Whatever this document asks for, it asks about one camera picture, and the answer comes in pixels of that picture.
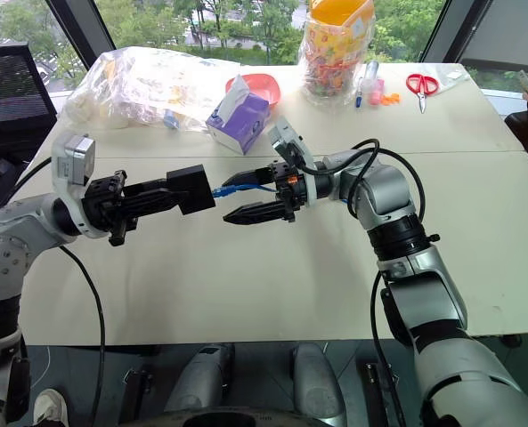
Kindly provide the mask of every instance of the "purple tissue box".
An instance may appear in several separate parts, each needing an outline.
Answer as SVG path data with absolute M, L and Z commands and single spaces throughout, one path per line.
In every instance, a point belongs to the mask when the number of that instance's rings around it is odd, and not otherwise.
M 270 116 L 270 103 L 250 93 L 232 113 L 230 120 L 223 125 L 218 109 L 208 118 L 208 131 L 214 139 L 226 147 L 246 154 L 254 145 Z

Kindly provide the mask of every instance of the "red scissors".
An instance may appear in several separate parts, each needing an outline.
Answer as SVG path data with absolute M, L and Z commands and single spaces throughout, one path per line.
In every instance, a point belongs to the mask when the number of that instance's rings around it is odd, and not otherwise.
M 439 84 L 437 80 L 422 74 L 410 74 L 406 77 L 406 85 L 418 96 L 420 111 L 423 114 L 426 111 L 426 96 L 432 95 L 438 90 Z

